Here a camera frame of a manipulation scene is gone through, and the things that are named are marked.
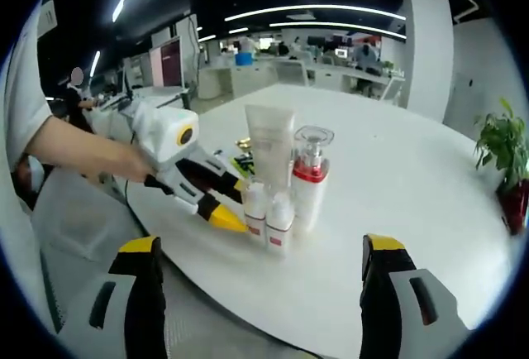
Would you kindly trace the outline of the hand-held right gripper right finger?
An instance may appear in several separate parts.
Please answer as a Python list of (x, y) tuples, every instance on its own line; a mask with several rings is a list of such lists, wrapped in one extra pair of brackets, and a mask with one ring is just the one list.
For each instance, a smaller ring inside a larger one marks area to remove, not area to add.
[(363, 236), (361, 358), (448, 358), (469, 336), (456, 297), (392, 237)]

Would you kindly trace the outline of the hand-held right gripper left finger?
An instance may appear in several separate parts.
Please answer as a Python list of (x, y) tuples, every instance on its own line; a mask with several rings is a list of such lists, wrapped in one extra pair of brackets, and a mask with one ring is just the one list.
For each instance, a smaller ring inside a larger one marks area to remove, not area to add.
[(160, 259), (158, 237), (131, 240), (75, 296), (74, 357), (165, 357)]

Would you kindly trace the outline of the person's left hand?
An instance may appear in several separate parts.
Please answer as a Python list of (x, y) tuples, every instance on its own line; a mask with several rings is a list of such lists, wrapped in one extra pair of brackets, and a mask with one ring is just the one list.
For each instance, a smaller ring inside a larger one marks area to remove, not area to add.
[(143, 183), (155, 170), (144, 156), (137, 151), (128, 151), (109, 167), (110, 173), (125, 179)]

